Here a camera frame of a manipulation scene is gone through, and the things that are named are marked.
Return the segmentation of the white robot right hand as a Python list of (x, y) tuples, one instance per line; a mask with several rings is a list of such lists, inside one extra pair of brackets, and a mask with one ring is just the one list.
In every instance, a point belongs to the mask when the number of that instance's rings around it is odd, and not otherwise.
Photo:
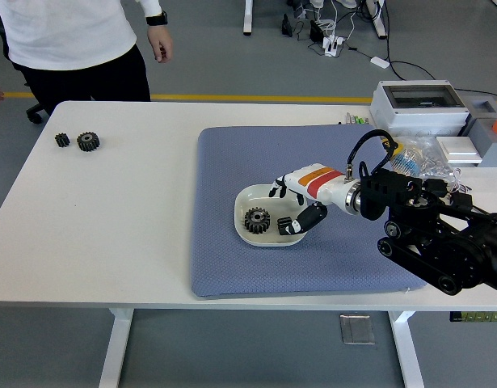
[(277, 220), (281, 235), (304, 234), (314, 228), (328, 214), (328, 205), (336, 205), (349, 214), (359, 212), (360, 181), (343, 172), (315, 163), (275, 179), (270, 197), (283, 198), (290, 191), (296, 194), (299, 205), (311, 200), (296, 218)]

